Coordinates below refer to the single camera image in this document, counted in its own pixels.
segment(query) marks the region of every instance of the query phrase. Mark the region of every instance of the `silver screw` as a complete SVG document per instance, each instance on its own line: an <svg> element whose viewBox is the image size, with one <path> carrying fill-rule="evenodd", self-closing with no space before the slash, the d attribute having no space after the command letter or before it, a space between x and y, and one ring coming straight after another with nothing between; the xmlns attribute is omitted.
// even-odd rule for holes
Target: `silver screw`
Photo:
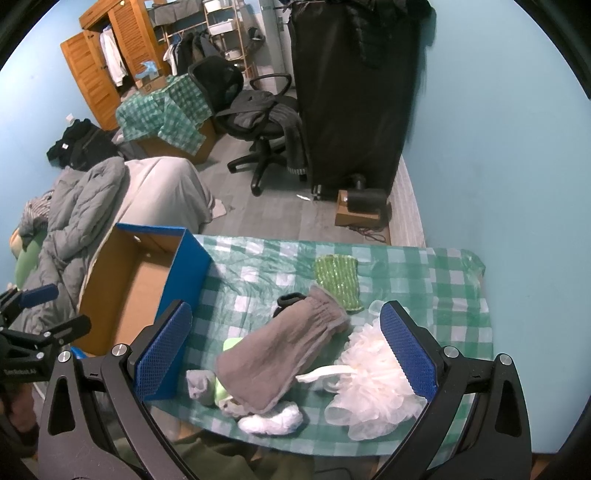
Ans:
<svg viewBox="0 0 591 480"><path fill-rule="evenodd" d="M513 363L513 359L507 355L506 353L502 353L499 355L499 360L503 365L511 365Z"/></svg>
<svg viewBox="0 0 591 480"><path fill-rule="evenodd" d="M455 357L457 357L460 354L460 352L457 350L456 347L451 346L451 345L448 345L447 347L445 347L443 349L443 354L446 357L455 358Z"/></svg>
<svg viewBox="0 0 591 480"><path fill-rule="evenodd" d="M121 355L125 355L126 351L127 351L127 345L120 343L119 345L115 345L113 347L113 349L111 350L111 353L115 356L121 356Z"/></svg>
<svg viewBox="0 0 591 480"><path fill-rule="evenodd" d="M64 362L67 362L71 356L72 354L68 350L66 350L65 352L62 352L57 356L57 361L62 364Z"/></svg>

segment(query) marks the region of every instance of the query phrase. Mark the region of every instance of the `gingham tablecloth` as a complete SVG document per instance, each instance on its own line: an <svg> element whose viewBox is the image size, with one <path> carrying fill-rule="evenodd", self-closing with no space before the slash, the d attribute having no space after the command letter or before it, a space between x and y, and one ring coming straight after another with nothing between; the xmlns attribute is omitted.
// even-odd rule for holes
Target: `gingham tablecloth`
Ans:
<svg viewBox="0 0 591 480"><path fill-rule="evenodd" d="M148 95L135 92L119 105L117 123L126 140L160 137L195 155L205 141L199 128L211 115L201 90L188 74L168 77L168 85Z"/></svg>
<svg viewBox="0 0 591 480"><path fill-rule="evenodd" d="M360 298L365 309L351 317L354 325L373 319L367 312L372 301L398 300L440 344L453 345L466 356L492 359L492 328L479 282L484 265L469 251L246 237L196 238L212 256L213 264L204 282L201 305L194 313L183 370L213 369L224 340L245 336L269 321L280 295L307 292L314 281L314 260L334 253L353 255L359 260ZM332 364L347 336L333 338L310 369ZM189 399L184 378L179 379L177 398L155 404L176 417L233 439L310 455L390 455L413 423L405 422L375 440L354 442L346 428L324 420L324 409L333 394L314 385L296 385L287 398L300 406L305 421L296 433L286 437L243 433L236 421L224 417L218 409ZM445 460L458 440L470 401L465 398L462 402L436 461Z"/></svg>

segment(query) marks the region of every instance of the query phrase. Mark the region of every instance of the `louvered door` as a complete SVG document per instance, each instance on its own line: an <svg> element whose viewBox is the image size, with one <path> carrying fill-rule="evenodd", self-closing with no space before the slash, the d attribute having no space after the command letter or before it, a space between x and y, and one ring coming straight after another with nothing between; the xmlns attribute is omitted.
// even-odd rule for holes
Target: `louvered door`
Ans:
<svg viewBox="0 0 591 480"><path fill-rule="evenodd" d="M113 130L117 128L115 110L121 100L106 69L102 52L97 50L96 35L85 30L62 43L61 50L99 126L103 130Z"/></svg>
<svg viewBox="0 0 591 480"><path fill-rule="evenodd" d="M143 0L123 0L116 4L109 10L109 20L133 76L144 70L141 63L146 60L154 60L156 66L162 69L163 61L157 53L156 36Z"/></svg>

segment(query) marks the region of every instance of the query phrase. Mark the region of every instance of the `white sock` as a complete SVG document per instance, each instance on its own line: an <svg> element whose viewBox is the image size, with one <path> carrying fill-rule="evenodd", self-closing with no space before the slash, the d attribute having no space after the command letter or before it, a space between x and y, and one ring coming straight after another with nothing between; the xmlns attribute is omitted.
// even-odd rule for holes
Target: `white sock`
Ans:
<svg viewBox="0 0 591 480"><path fill-rule="evenodd" d="M296 431L302 421L304 416L298 406L292 401L282 401L267 413L238 420L238 427L255 435L287 435Z"/></svg>

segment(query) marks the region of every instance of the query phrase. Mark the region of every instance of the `blue cardboard box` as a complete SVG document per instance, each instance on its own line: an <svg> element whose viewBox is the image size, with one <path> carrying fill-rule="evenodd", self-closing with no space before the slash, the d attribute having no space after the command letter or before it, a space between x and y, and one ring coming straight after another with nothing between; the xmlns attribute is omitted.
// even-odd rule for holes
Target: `blue cardboard box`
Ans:
<svg viewBox="0 0 591 480"><path fill-rule="evenodd" d="M185 301L195 311L210 263L209 254L185 228L118 223L100 249L80 301L80 313L90 318L92 328L74 345L104 355L118 343L133 342L173 300ZM184 343L161 388L143 400L175 395L183 353Z"/></svg>

